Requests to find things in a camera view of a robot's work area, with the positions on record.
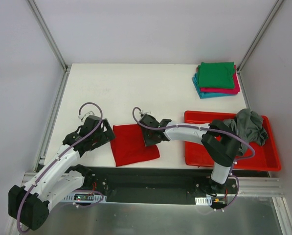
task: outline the red towel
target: red towel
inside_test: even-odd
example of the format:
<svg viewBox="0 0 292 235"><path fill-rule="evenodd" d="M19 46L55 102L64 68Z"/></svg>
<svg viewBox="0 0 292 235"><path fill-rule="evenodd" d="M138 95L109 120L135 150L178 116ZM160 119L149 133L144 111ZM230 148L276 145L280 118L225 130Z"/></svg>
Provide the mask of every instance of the red towel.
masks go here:
<svg viewBox="0 0 292 235"><path fill-rule="evenodd" d="M222 88L202 88L200 87L201 92L215 92L215 93L224 93L224 94L237 94L240 91L238 79L236 73L233 74L234 89L222 89Z"/></svg>
<svg viewBox="0 0 292 235"><path fill-rule="evenodd" d="M111 149L116 166L144 162L160 157L156 145L145 146L139 125L113 126L116 138Z"/></svg>

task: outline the cable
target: cable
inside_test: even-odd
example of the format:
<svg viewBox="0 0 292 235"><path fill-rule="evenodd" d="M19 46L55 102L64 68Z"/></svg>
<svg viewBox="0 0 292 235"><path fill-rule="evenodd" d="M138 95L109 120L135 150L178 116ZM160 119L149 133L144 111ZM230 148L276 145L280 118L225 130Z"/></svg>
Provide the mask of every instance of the cable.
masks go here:
<svg viewBox="0 0 292 235"><path fill-rule="evenodd" d="M236 175L231 175L231 177L235 178L235 180L237 182L237 192L236 192L235 196L233 197L233 199L227 204L227 206L225 208L227 208L230 204L233 203L233 201L235 201L235 199L237 198L237 195L239 193L239 187L240 187L239 179L238 179L238 177Z"/></svg>
<svg viewBox="0 0 292 235"><path fill-rule="evenodd" d="M93 193L97 193L97 194L99 194L100 196L101 196L101 198L99 199L99 201L97 201L97 202L94 202L94 203L91 203L90 205L88 205L88 206L82 206L82 205L77 205L76 207L77 208L89 208L89 207L94 207L94 206L96 206L99 202L102 202L103 201L103 194L101 193L101 192L98 192L98 191L92 191Z"/></svg>
<svg viewBox="0 0 292 235"><path fill-rule="evenodd" d="M254 155L255 155L255 150L252 146L250 146L249 143L247 143L246 141L244 141L243 139L239 138L238 136L232 134L232 133L229 133L227 131L222 131L222 130L216 130L216 129L212 129L212 128L206 128L206 127L199 127L199 126L194 126L194 125L171 125L171 126L165 126L165 127L150 127L150 126L146 126L142 123L140 123L136 117L135 117L135 110L138 109L140 112L141 112L141 109L139 107L134 107L133 108L133 111L132 111L132 114L133 114L133 119L135 120L135 122L137 122L138 125L146 128L146 129L149 129L149 130L153 130L153 131L163 131L163 130L166 130L166 129L170 129L170 128L179 128L179 127L185 127L185 128L192 128L192 129L198 129L198 130L204 130L204 131L211 131L211 132L216 132L216 133L220 133L220 134L224 134L224 135L227 135L227 136L230 136L234 139L236 139L237 141L239 141L240 143L243 143L245 144L251 151L252 151L252 154L249 155L249 156L245 156L245 157L238 157L234 160L233 162L233 165L231 166L230 170L229 170L229 176L233 177L236 179L236 182L237 182L237 192L234 196L234 198L228 203L228 205L226 207L228 207L233 201L235 201L236 197L237 197L237 194L239 192L239 179L237 176L235 175L232 175L232 170L234 168L234 165L237 161L239 160L242 160L242 159L248 159L248 158L252 158Z"/></svg>
<svg viewBox="0 0 292 235"><path fill-rule="evenodd" d="M84 106L88 105L88 104L91 104L91 105L94 105L97 107L97 109L99 110L100 112L100 118L99 118L99 122L98 124L87 134L85 135L84 137L80 138L77 142L75 142L74 144L72 144L70 147L68 147L66 150L64 150L59 156L58 156L58 159L61 159L68 151L70 151L70 149L72 149L75 145L77 145L78 143L80 143L81 141L83 141L84 139L86 139L88 136L90 136L93 132L95 132L97 130L97 128L101 125L101 122L102 122L102 110L101 108L95 104L95 103L92 103L92 102L87 102L85 104L83 104L80 108L79 108L79 111L78 111L78 115L81 114L81 111L83 109ZM26 192L26 194L24 195L21 203L20 203L20 206L19 206L19 210L18 210L18 213L17 213L17 228L18 228L18 231L21 233L21 234L25 234L29 231L29 229L27 229L26 231L22 230L21 228L21 225L20 225L20 217L21 217L21 212L22 212L22 209L23 209L23 205L24 205L24 202L26 201L27 197L29 196L30 192L33 190L33 188L35 186L37 186L37 183L43 178L43 176L49 171L50 168L52 168L52 166L57 162L58 160L57 159L54 159L53 162L40 174L40 176L36 179L36 181L34 182L34 184L32 184L32 186L28 189L28 191Z"/></svg>

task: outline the folded towel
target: folded towel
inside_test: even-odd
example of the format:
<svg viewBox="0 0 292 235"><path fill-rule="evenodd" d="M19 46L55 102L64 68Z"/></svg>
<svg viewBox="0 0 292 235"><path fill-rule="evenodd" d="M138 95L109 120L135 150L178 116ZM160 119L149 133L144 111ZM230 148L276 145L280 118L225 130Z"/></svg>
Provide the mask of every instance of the folded towel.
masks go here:
<svg viewBox="0 0 292 235"><path fill-rule="evenodd" d="M237 74L233 74L233 81L234 81L234 89L221 89L221 88L200 88L201 92L218 92L224 94L237 94L240 91Z"/></svg>
<svg viewBox="0 0 292 235"><path fill-rule="evenodd" d="M149 161L160 157L156 145L145 146L141 128L137 124L113 126L116 138L111 150L116 166Z"/></svg>
<svg viewBox="0 0 292 235"><path fill-rule="evenodd" d="M200 74L198 86L200 88L234 89L234 62L202 62L198 68Z"/></svg>
<svg viewBox="0 0 292 235"><path fill-rule="evenodd" d="M197 86L197 77L199 77L199 72L197 72L195 74L195 76L192 78L192 80L193 80L193 83L195 85L196 91L197 91L200 99L222 97L222 96L231 96L231 94L224 94L224 93L201 92L200 88Z"/></svg>

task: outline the red plastic tray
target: red plastic tray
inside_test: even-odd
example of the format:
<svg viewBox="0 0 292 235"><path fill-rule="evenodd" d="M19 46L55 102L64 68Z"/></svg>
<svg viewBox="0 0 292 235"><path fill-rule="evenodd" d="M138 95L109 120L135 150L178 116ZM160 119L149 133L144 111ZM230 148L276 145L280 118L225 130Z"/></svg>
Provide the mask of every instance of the red plastic tray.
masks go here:
<svg viewBox="0 0 292 235"><path fill-rule="evenodd" d="M225 120L234 118L235 114L212 113L186 111L184 114L185 123L203 124L211 123L214 119ZM268 133L269 139L263 146L256 143L250 145L254 148L256 155L250 159L240 160L235 165L235 169L257 170L257 171L280 171L281 164L274 142L269 119L263 117L263 127ZM244 156L250 155L251 150L247 150ZM185 142L185 161L187 165L213 167L214 161L203 145Z"/></svg>

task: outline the stack of folded cloths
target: stack of folded cloths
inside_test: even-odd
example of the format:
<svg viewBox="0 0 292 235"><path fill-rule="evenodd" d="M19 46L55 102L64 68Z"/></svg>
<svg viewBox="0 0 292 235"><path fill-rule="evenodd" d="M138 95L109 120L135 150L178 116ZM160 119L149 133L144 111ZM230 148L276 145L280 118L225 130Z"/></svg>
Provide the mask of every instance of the stack of folded cloths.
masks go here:
<svg viewBox="0 0 292 235"><path fill-rule="evenodd" d="M201 99L236 95L240 91L234 62L202 62L192 80Z"/></svg>

